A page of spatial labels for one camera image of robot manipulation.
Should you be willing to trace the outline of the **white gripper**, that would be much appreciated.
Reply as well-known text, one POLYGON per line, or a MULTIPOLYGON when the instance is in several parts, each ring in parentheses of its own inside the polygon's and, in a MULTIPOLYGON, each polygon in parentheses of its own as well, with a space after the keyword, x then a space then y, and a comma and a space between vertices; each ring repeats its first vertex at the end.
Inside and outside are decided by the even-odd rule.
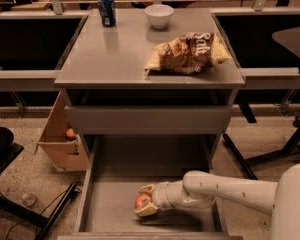
POLYGON ((134 209, 138 217, 147 217, 156 214, 158 209, 166 211, 179 207, 182 204, 183 184, 181 181, 147 184, 141 186, 138 192, 152 194, 153 202, 140 203, 134 209))

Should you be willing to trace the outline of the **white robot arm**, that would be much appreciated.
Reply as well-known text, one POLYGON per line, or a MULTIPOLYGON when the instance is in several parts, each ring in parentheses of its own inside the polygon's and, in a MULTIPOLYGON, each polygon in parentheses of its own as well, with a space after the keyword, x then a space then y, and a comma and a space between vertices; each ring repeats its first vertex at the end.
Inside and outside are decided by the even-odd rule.
POLYGON ((208 208, 217 197, 269 213, 270 240, 300 240, 300 164, 277 182, 189 171, 180 181, 141 187, 134 213, 145 217, 180 207, 208 208))

